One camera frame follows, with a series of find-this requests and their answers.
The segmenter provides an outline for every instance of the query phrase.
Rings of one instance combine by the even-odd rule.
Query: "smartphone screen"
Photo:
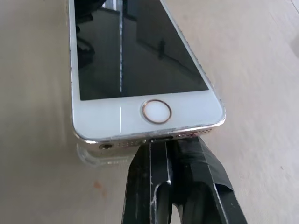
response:
[[[81,100],[208,90],[160,0],[91,2],[75,9]]]

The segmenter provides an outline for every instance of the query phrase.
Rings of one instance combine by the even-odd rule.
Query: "home button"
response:
[[[159,99],[151,99],[142,105],[142,114],[150,123],[165,124],[172,116],[171,108]]]

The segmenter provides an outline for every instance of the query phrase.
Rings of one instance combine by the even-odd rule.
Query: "beige table surface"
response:
[[[227,108],[204,139],[251,224],[299,223],[292,1],[167,0]],[[0,1],[0,46],[1,223],[121,223],[128,164],[94,169],[75,151],[67,1]]]

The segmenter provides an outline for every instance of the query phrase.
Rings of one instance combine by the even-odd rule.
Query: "silver phone frame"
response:
[[[176,31],[178,32],[178,34],[180,36],[180,38],[184,42],[184,45],[186,46],[189,54],[191,55],[192,58],[195,59],[197,66],[199,66],[201,68],[201,71],[202,71],[201,75],[202,75],[204,81],[209,83],[210,90],[213,91],[214,94],[216,95],[216,97],[223,109],[223,114],[224,114],[223,119],[220,120],[216,124],[210,124],[210,125],[206,125],[206,126],[188,127],[188,128],[183,127],[181,129],[171,129],[171,130],[167,129],[167,130],[160,130],[160,131],[156,131],[156,132],[130,134],[130,135],[123,135],[123,136],[121,136],[121,138],[115,138],[115,139],[109,138],[109,139],[103,139],[101,141],[93,141],[93,140],[83,139],[78,133],[76,133],[75,128],[73,127],[73,132],[74,132],[75,136],[78,138],[79,144],[82,147],[84,147],[88,150],[98,152],[99,149],[101,148],[101,146],[103,146],[105,144],[111,144],[113,146],[112,148],[116,149],[116,148],[124,148],[124,147],[134,147],[134,146],[139,146],[139,145],[146,144],[146,143],[151,143],[151,139],[153,139],[153,138],[172,137],[172,140],[174,140],[174,139],[196,137],[199,135],[209,133],[215,127],[222,125],[224,123],[224,121],[226,120],[226,110],[225,110],[225,107],[224,107],[222,101],[220,100],[217,93],[215,92],[213,85],[211,84],[210,80],[208,79],[205,72],[203,71],[202,66],[200,65],[196,56],[194,55],[193,51],[191,50],[182,31],[179,29],[177,23],[175,22],[172,15],[170,14],[170,11],[169,11],[166,3],[164,2],[164,0],[160,0],[160,2],[162,4],[162,6],[164,7],[165,11],[167,12],[168,17],[170,18],[173,26],[175,27]],[[70,73],[72,73],[72,68],[73,68],[72,65],[74,63],[78,63],[77,56],[72,56],[74,53],[76,53],[76,51],[72,50],[72,47],[71,47],[72,46],[71,43],[73,42],[73,39],[76,40],[76,36],[75,37],[72,36],[74,34],[74,32],[76,33],[76,31],[73,30],[74,23],[75,23],[74,0],[69,0],[68,5],[69,5],[69,34],[70,34],[70,61],[71,61]],[[72,113],[71,113],[71,124],[73,126]]]

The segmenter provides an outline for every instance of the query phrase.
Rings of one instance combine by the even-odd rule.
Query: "black clamp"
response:
[[[246,224],[224,167],[202,139],[143,145],[128,172],[122,224]]]

